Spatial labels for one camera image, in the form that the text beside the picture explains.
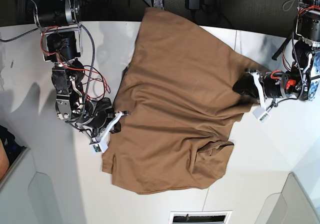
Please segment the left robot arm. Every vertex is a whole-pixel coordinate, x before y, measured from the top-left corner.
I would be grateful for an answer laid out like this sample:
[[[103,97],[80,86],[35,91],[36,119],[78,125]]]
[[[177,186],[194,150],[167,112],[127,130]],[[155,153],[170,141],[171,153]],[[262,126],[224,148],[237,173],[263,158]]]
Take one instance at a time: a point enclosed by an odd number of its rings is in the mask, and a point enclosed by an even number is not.
[[[312,101],[320,85],[320,0],[298,0],[290,35],[272,56],[285,70],[246,69],[233,91],[259,102],[264,111],[286,100]]]

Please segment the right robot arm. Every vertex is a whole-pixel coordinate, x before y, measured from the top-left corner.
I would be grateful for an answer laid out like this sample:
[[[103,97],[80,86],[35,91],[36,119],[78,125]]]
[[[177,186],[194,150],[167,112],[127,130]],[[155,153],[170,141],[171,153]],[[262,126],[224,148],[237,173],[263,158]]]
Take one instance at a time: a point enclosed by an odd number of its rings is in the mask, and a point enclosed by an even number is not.
[[[105,92],[108,84],[94,64],[83,66],[79,0],[30,0],[34,4],[33,18],[40,31],[43,59],[54,64],[51,81],[56,91],[57,117],[90,138],[90,145],[101,151],[109,133],[121,130],[121,117],[127,111],[115,111],[104,94],[89,97],[92,74],[99,76]]]

